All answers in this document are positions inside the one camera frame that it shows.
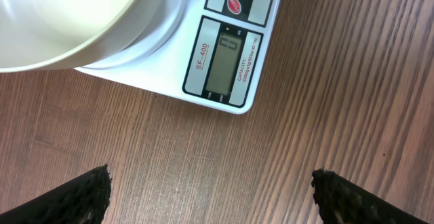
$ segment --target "black object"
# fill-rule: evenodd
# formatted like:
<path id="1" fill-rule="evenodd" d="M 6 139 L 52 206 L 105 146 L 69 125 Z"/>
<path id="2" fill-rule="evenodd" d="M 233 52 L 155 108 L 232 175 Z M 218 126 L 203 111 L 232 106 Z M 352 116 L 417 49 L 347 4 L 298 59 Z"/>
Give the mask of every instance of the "black object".
<path id="1" fill-rule="evenodd" d="M 313 199 L 325 224 L 426 224 L 334 172 L 312 173 Z"/>
<path id="2" fill-rule="evenodd" d="M 111 180 L 107 165 L 0 214 L 2 224 L 97 224 L 109 206 Z"/>

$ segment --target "wooden table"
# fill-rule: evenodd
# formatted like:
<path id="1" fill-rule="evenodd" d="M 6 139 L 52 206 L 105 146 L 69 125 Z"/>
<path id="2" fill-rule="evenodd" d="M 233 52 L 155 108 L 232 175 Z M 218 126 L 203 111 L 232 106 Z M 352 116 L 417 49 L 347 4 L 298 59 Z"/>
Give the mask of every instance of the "wooden table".
<path id="1" fill-rule="evenodd" d="M 105 223 L 320 223 L 325 167 L 434 223 L 434 0 L 283 0 L 253 109 L 0 75 L 0 212 L 107 163 Z"/>

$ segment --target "red button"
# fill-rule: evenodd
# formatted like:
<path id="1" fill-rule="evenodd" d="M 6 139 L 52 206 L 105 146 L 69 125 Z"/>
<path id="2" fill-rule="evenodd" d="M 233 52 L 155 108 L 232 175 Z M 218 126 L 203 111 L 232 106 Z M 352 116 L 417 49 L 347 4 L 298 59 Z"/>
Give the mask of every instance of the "red button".
<path id="1" fill-rule="evenodd" d="M 228 8 L 233 14 L 241 13 L 241 4 L 238 0 L 228 0 Z"/>

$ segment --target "white scale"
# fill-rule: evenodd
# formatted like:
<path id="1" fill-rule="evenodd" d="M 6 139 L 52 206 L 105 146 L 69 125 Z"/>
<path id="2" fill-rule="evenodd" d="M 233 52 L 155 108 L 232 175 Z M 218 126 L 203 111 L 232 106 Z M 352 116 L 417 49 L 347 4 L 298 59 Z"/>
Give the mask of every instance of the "white scale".
<path id="1" fill-rule="evenodd" d="M 163 0 L 123 51 L 78 71 L 234 114 L 253 104 L 280 0 Z"/>

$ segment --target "digital display reading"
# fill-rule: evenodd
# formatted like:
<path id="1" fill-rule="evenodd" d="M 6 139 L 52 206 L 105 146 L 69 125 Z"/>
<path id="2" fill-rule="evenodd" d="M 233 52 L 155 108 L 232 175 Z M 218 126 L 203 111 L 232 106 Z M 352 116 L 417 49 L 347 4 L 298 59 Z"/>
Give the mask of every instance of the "digital display reading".
<path id="1" fill-rule="evenodd" d="M 206 90 L 229 95 L 235 66 L 241 51 L 242 38 L 222 33 L 218 38 L 216 54 L 212 63 Z"/>

